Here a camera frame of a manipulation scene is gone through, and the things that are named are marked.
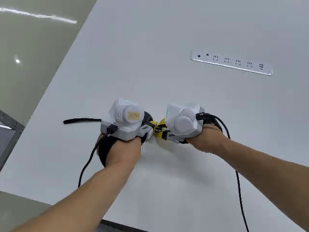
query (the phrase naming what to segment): white table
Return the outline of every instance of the white table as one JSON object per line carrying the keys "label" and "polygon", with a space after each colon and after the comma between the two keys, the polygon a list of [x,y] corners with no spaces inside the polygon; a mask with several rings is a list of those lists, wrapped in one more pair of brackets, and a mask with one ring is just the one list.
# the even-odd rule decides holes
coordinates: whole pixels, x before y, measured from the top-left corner
{"label": "white table", "polygon": [[[199,102],[232,139],[309,165],[305,1],[99,0],[0,173],[0,190],[55,204],[77,187],[114,99],[160,120]],[[272,64],[272,77],[191,61],[193,49]],[[83,181],[101,168],[94,158]],[[251,231],[302,231],[241,177]],[[105,219],[152,232],[244,231],[235,173],[213,155],[152,139]]]}

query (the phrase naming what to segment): yellow label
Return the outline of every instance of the yellow label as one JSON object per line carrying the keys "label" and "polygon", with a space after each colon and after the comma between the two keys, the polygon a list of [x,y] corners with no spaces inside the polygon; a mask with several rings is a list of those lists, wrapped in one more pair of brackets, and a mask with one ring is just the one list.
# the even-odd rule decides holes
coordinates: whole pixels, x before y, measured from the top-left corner
{"label": "yellow label", "polygon": [[139,120],[140,113],[139,112],[128,112],[127,113],[128,120]]}

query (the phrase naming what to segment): white device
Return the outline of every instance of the white device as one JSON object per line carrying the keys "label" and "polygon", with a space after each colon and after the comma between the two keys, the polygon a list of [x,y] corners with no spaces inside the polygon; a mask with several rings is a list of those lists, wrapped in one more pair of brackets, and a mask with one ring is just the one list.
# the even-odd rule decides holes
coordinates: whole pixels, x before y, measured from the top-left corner
{"label": "white device", "polygon": [[108,115],[101,122],[101,132],[106,133],[107,128],[114,124],[118,130],[113,134],[114,137],[129,141],[136,136],[143,137],[147,134],[147,139],[151,137],[153,128],[141,123],[144,119],[145,111],[135,102],[125,99],[117,99]]}
{"label": "white device", "polygon": [[203,120],[197,120],[196,114],[205,110],[195,103],[184,105],[169,104],[166,111],[165,124],[174,135],[180,138],[192,138],[203,129]]}

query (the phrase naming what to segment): left hand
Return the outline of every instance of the left hand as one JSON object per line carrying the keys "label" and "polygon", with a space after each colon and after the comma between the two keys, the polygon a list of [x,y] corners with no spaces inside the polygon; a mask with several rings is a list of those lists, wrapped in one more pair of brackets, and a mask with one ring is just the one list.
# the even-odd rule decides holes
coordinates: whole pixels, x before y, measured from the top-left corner
{"label": "left hand", "polygon": [[121,140],[116,141],[116,143],[112,146],[106,158],[106,167],[118,163],[121,165],[134,168],[135,164],[140,159],[140,147],[141,147],[140,137],[136,137],[130,141],[121,141]]}

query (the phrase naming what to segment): connector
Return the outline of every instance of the connector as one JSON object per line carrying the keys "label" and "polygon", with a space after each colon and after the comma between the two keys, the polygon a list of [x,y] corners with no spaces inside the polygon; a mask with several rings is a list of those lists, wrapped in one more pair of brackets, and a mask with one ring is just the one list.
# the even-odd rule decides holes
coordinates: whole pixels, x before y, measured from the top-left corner
{"label": "connector", "polygon": [[205,113],[205,112],[200,112],[196,114],[196,118],[197,120],[204,120],[207,116],[209,116],[210,114]]}
{"label": "connector", "polygon": [[114,134],[117,130],[118,130],[118,126],[116,126],[115,124],[111,124],[111,125],[106,129],[106,133],[107,133],[107,134]]}

